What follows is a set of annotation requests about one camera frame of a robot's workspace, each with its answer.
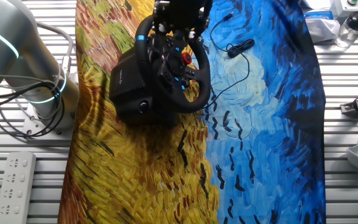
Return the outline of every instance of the white bottle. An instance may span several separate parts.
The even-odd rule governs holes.
[[[335,44],[338,47],[346,50],[358,38],[358,12],[353,12],[346,22],[342,24],[339,29],[339,37],[336,39]]]

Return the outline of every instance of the black cable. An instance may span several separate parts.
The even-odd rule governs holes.
[[[16,137],[23,137],[23,138],[32,138],[32,137],[41,137],[41,136],[44,136],[46,135],[47,133],[43,133],[45,132],[51,125],[52,123],[55,121],[55,118],[56,118],[56,115],[57,115],[57,110],[55,112],[55,114],[53,114],[50,122],[48,123],[48,125],[46,125],[46,127],[43,128],[43,130],[35,133],[35,134],[27,134],[27,133],[23,133],[22,131],[18,130],[14,125],[12,125],[5,117],[4,113],[2,112],[2,109],[0,107],[0,114],[2,116],[2,119],[13,129],[15,130],[16,132],[18,133],[15,133],[14,135]]]
[[[234,87],[236,84],[243,82],[244,80],[246,80],[249,77],[249,72],[250,72],[250,67],[249,67],[249,60],[248,58],[243,54],[243,52],[249,48],[251,48],[252,46],[254,46],[255,41],[253,39],[248,39],[244,42],[242,42],[239,45],[233,45],[231,43],[226,45],[226,50],[220,48],[219,46],[216,45],[214,39],[212,38],[212,32],[215,30],[215,28],[222,22],[226,22],[228,21],[230,18],[233,17],[233,13],[228,14],[227,16],[223,17],[222,20],[220,20],[217,24],[215,24],[215,26],[212,28],[211,32],[209,33],[209,37],[211,38],[211,41],[213,43],[213,45],[219,49],[222,50],[223,52],[227,52],[227,55],[230,58],[234,58],[238,55],[242,55],[246,60],[247,60],[247,64],[248,64],[248,72],[247,72],[247,76],[237,82],[235,82],[233,85],[230,85],[229,87],[225,88],[222,92],[220,92],[217,97],[215,97],[215,99],[212,101],[212,103],[206,105],[203,109],[209,108],[212,104],[214,104],[216,102],[216,100],[222,95],[222,93],[224,93],[226,90]]]
[[[62,121],[63,117],[64,117],[64,113],[65,113],[65,105],[64,105],[64,100],[61,96],[61,94],[59,92],[54,92],[53,91],[53,86],[49,86],[47,84],[44,84],[42,86],[44,87],[47,87],[49,88],[49,90],[52,91],[53,95],[55,95],[55,102],[56,102],[56,106],[59,107],[60,104],[62,106],[62,115],[60,116],[60,119],[57,121],[57,123],[51,127],[49,129],[49,131],[47,131],[47,129],[53,124],[53,122],[55,121],[55,118],[57,116],[57,113],[58,113],[58,110],[56,110],[56,112],[53,114],[52,118],[51,118],[51,121],[48,123],[48,125],[46,125],[41,131],[35,133],[35,134],[27,134],[27,133],[23,133],[22,131],[18,130],[17,128],[15,128],[5,117],[4,113],[2,112],[2,109],[0,107],[0,114],[2,116],[2,119],[4,120],[4,122],[6,122],[13,130],[15,130],[17,133],[10,133],[7,129],[5,129],[1,124],[0,124],[0,128],[5,131],[6,133],[8,133],[10,136],[12,137],[22,137],[22,138],[32,138],[32,137],[41,137],[41,136],[44,136],[48,133],[50,133],[51,131],[53,131],[59,124],[60,122]]]
[[[14,100],[15,98],[21,96],[21,95],[24,94],[24,93],[27,93],[27,92],[30,91],[30,90],[33,90],[33,89],[38,88],[38,87],[47,87],[47,88],[48,88],[49,86],[48,86],[46,83],[39,83],[39,84],[37,84],[37,85],[30,86],[30,87],[26,88],[25,90],[17,91],[17,92],[15,92],[15,93],[12,94],[12,97],[8,98],[8,99],[5,100],[5,101],[0,102],[0,106],[1,106],[1,105],[4,105],[5,103],[8,103],[8,102]]]

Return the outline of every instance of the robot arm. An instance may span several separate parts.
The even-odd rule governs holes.
[[[213,0],[156,0],[154,31],[165,35],[181,32],[186,41],[197,39],[209,26]]]

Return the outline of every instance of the gray robot arm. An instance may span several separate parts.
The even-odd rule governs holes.
[[[6,75],[3,77],[5,81],[16,88],[37,83],[37,80],[25,77],[57,83],[66,113],[59,128],[72,126],[79,95],[78,86],[67,77],[70,58],[65,57],[63,61],[64,70],[40,39],[37,23],[21,0],[0,0],[0,75]],[[24,78],[12,78],[11,75]],[[22,96],[42,117],[48,117],[56,110],[54,96],[45,87]]]

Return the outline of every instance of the cable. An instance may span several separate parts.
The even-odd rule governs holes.
[[[62,114],[59,118],[59,120],[57,121],[57,123],[51,127],[48,131],[47,129],[53,124],[53,122],[55,121],[56,115],[58,113],[58,110],[56,110],[52,116],[51,121],[48,123],[48,125],[46,125],[46,127],[44,127],[41,131],[35,133],[35,134],[27,134],[27,133],[23,133],[22,131],[18,130],[17,128],[15,128],[5,117],[4,113],[2,112],[2,109],[0,108],[0,114],[2,116],[2,119],[4,120],[4,122],[6,122],[13,130],[17,131],[18,133],[10,133],[8,130],[6,130],[1,124],[0,124],[0,128],[5,131],[6,133],[8,133],[9,135],[11,135],[12,137],[22,137],[22,138],[32,138],[32,137],[41,137],[44,136],[48,133],[50,133],[51,131],[53,131],[62,121],[64,114],[65,114],[65,105],[64,105],[64,100],[61,97],[61,94],[57,93],[57,95],[60,96],[60,102],[57,103],[57,105],[61,105],[62,106]]]
[[[55,90],[56,88],[58,88],[58,79],[56,81],[56,83],[50,81],[50,80],[42,80],[42,79],[39,79],[39,78],[34,78],[34,77],[22,77],[22,76],[18,76],[18,75],[0,75],[0,78],[20,78],[20,79],[28,79],[28,80],[35,80],[35,81],[38,81],[37,83],[33,83],[31,85],[28,85],[28,87],[31,87],[33,85],[36,85],[38,83],[53,83],[55,86],[52,90]],[[12,87],[12,88],[17,88],[17,89],[20,89],[20,88],[25,88],[27,86],[22,86],[22,87]]]
[[[20,108],[20,110],[27,116],[27,117],[29,117],[30,119],[33,119],[33,120],[36,120],[36,121],[45,121],[45,120],[49,120],[49,119],[51,119],[52,117],[53,117],[53,115],[55,114],[55,113],[57,113],[57,111],[60,109],[60,106],[61,106],[61,101],[59,101],[59,106],[58,107],[56,107],[56,110],[52,113],[52,115],[50,115],[49,117],[43,117],[43,116],[41,116],[41,115],[38,115],[38,117],[39,117],[39,119],[38,118],[35,118],[34,116],[32,116],[32,115],[29,115],[28,114],[28,112],[22,107],[22,105],[20,104],[20,102],[19,102],[19,100],[17,99],[17,98],[15,98],[15,102],[16,102],[16,104],[18,105],[18,107]]]
[[[64,38],[66,38],[66,40],[68,41],[68,50],[67,50],[67,53],[66,53],[65,56],[70,56],[71,55],[71,52],[73,51],[74,43],[73,43],[73,39],[70,37],[70,35],[68,35],[66,32],[62,31],[59,28],[44,24],[42,22],[37,22],[37,26],[64,36]]]
[[[248,39],[248,40],[242,42],[242,43],[239,44],[239,45],[233,45],[233,44],[231,44],[231,43],[228,43],[228,44],[226,45],[226,50],[224,50],[224,49],[218,47],[218,45],[216,45],[214,39],[212,38],[212,32],[215,30],[215,28],[216,28],[218,25],[220,25],[220,23],[226,22],[226,21],[228,21],[228,20],[229,20],[230,18],[232,18],[232,17],[233,17],[233,12],[230,13],[230,14],[228,14],[227,16],[223,17],[223,19],[220,20],[217,24],[215,24],[215,26],[212,28],[211,32],[209,33],[209,37],[211,38],[211,41],[212,41],[213,45],[214,45],[217,49],[222,50],[223,52],[226,52],[227,55],[228,55],[230,58],[234,58],[234,57],[236,57],[236,56],[238,56],[238,55],[242,55],[242,56],[247,60],[248,72],[247,72],[247,75],[246,75],[245,78],[243,78],[243,79],[241,79],[241,80],[235,82],[234,84],[230,85],[229,87],[225,88],[223,91],[221,91],[221,92],[217,95],[217,97],[215,97],[215,99],[212,101],[212,103],[206,105],[203,109],[209,108],[211,105],[213,105],[213,104],[216,102],[216,100],[222,95],[222,93],[224,93],[226,90],[228,90],[228,89],[234,87],[236,84],[238,84],[238,83],[240,83],[240,82],[243,82],[244,80],[246,80],[246,79],[249,77],[249,72],[250,72],[250,69],[249,69],[249,68],[250,68],[250,66],[249,66],[249,60],[248,60],[248,58],[243,54],[243,52],[244,52],[245,50],[251,48],[252,46],[254,46],[255,41],[254,41],[253,39]]]
[[[38,87],[47,87],[48,88],[49,86],[46,85],[45,83],[40,83],[40,84],[34,85],[34,86],[30,87],[30,88],[27,88],[25,90],[17,91],[17,92],[15,92],[14,95],[6,94],[6,95],[3,95],[3,96],[0,96],[0,98],[3,98],[3,97],[6,97],[7,95],[9,95],[9,96],[12,95],[7,100],[0,102],[0,106],[4,105],[5,103],[8,103],[8,102],[14,100],[15,98],[19,97],[21,94],[27,93],[28,91],[33,90],[33,89],[38,88]]]

